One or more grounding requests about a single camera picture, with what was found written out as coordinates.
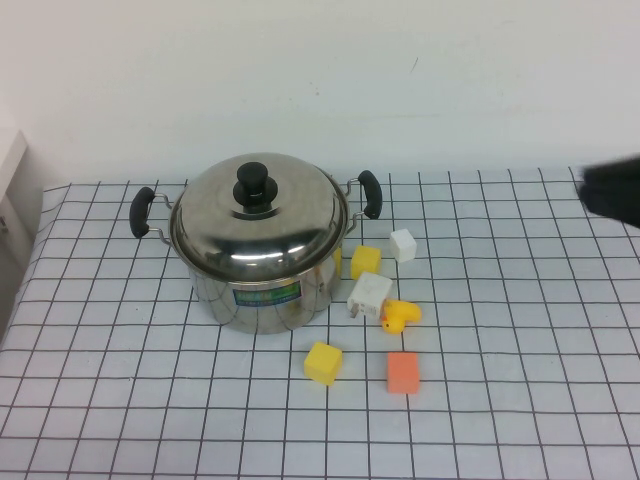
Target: pot lid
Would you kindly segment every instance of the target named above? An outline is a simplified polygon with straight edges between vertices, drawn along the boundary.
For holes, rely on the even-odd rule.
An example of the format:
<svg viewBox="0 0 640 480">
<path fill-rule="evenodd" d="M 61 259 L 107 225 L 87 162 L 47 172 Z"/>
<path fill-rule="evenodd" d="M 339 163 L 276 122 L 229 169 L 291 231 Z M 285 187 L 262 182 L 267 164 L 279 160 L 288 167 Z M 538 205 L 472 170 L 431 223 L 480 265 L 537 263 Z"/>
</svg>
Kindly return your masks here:
<svg viewBox="0 0 640 480">
<path fill-rule="evenodd" d="M 263 282 L 303 272 L 329 256 L 348 204 L 322 170 L 276 153 L 240 155 L 189 184 L 171 213 L 184 260 L 222 281 Z"/>
</svg>

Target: lid knob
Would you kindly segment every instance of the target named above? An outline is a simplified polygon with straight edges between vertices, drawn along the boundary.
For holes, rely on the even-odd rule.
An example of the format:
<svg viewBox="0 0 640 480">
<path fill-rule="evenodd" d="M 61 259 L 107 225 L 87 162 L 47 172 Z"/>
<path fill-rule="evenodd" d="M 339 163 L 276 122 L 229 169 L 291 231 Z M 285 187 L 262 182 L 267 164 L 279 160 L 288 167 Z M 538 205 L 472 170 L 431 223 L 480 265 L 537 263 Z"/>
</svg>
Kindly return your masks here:
<svg viewBox="0 0 640 480">
<path fill-rule="evenodd" d="M 238 182 L 233 187 L 233 197 L 246 208 L 269 204 L 278 194 L 278 185 L 269 177 L 269 171 L 260 162 L 247 162 L 237 171 Z"/>
</svg>

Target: white cube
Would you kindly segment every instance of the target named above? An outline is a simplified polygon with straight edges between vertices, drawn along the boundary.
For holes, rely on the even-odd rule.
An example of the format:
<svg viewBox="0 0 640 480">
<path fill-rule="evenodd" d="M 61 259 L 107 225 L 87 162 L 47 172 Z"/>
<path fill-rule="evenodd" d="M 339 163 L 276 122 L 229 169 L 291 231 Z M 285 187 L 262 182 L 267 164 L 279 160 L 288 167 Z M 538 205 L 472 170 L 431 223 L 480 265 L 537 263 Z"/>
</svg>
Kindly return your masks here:
<svg viewBox="0 0 640 480">
<path fill-rule="evenodd" d="M 393 253 L 398 263 L 416 258 L 418 244 L 406 228 L 391 232 L 390 243 L 391 253 Z"/>
<path fill-rule="evenodd" d="M 347 308 L 351 316 L 362 312 L 368 317 L 380 318 L 382 305 L 391 292 L 393 282 L 375 273 L 362 272 L 347 299 Z"/>
</svg>

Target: yellow sponge cube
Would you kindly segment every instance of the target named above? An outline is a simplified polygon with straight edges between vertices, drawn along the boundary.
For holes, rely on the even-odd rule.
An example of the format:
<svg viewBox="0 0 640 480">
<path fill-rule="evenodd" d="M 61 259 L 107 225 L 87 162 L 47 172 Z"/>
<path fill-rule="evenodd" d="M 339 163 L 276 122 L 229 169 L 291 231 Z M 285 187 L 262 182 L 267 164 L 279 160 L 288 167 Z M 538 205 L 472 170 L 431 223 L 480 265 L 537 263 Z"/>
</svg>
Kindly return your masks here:
<svg viewBox="0 0 640 480">
<path fill-rule="evenodd" d="M 333 385 L 341 367 L 342 350 L 322 342 L 316 342 L 304 360 L 304 374 L 327 386 Z"/>
<path fill-rule="evenodd" d="M 357 280 L 362 272 L 378 273 L 381 258 L 379 248 L 358 245 L 351 259 L 351 278 Z"/>
<path fill-rule="evenodd" d="M 333 261 L 336 262 L 336 272 L 338 278 L 342 277 L 342 247 L 338 247 L 333 252 Z"/>
</svg>

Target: orange cube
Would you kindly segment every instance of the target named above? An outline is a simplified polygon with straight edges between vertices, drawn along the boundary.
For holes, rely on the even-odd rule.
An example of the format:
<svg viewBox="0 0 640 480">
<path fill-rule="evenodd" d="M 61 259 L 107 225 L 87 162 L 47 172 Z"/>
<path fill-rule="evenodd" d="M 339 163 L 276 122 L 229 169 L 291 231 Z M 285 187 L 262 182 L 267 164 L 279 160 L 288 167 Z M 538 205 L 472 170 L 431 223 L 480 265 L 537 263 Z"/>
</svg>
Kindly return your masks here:
<svg viewBox="0 0 640 480">
<path fill-rule="evenodd" d="M 387 354 L 387 390 L 389 393 L 418 393 L 420 369 L 417 353 L 390 352 Z"/>
</svg>

